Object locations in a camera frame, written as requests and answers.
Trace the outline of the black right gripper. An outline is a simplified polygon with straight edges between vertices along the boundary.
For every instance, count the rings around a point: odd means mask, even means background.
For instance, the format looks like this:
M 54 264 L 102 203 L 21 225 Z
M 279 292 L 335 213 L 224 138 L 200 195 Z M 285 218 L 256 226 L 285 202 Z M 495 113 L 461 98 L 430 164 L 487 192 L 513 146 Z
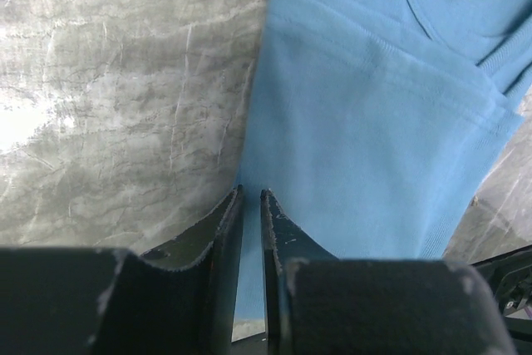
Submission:
M 531 247 L 500 254 L 472 265 L 468 294 L 469 354 L 530 354 Z

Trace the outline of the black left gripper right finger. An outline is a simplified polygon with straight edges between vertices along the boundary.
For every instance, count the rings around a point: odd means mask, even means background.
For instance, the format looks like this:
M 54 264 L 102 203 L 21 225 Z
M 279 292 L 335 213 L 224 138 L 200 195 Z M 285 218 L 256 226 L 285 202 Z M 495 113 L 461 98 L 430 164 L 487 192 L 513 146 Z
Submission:
M 261 194 L 271 354 L 512 354 L 487 282 L 448 261 L 339 259 Z

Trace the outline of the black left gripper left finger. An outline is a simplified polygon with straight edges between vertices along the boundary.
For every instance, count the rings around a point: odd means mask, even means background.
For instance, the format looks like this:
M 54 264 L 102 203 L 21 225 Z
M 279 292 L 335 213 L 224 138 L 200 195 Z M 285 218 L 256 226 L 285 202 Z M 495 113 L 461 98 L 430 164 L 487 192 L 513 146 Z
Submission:
M 226 354 L 244 192 L 135 254 L 121 248 L 1 250 L 4 354 Z

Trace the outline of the blue tank top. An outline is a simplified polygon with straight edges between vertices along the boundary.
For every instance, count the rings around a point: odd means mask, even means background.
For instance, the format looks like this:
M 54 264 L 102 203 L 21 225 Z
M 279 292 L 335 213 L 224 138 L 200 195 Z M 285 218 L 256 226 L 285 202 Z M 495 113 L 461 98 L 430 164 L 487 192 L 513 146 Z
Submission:
M 235 317 L 264 316 L 263 190 L 338 257 L 438 258 L 530 84 L 531 0 L 268 0 Z

